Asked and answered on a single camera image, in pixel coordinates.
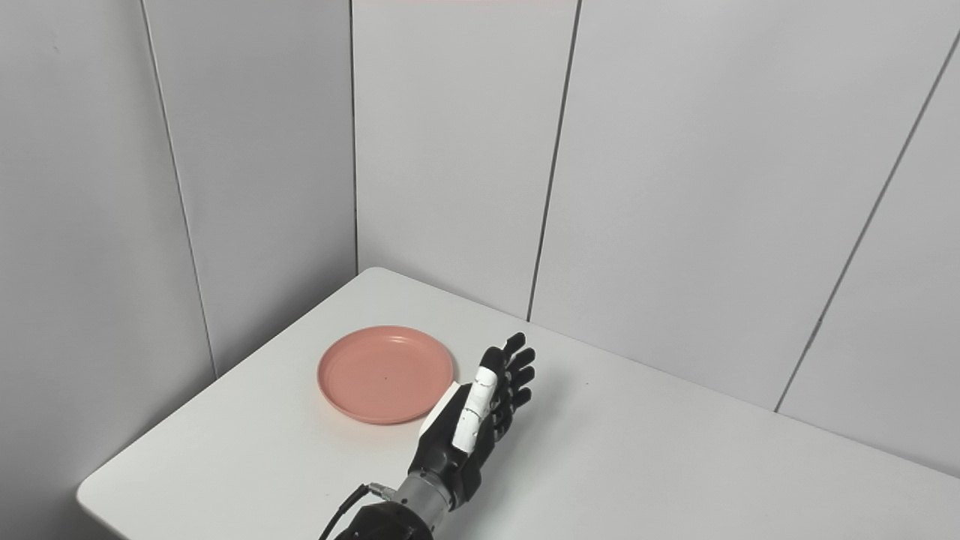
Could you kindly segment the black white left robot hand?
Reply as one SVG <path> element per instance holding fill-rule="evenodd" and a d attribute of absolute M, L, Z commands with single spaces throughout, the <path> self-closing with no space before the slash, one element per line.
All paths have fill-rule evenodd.
<path fill-rule="evenodd" d="M 532 399 L 536 351 L 518 332 L 504 346 L 490 346 L 472 382 L 453 382 L 419 428 L 408 474 L 439 486 L 450 512 L 480 488 L 481 469 Z"/>

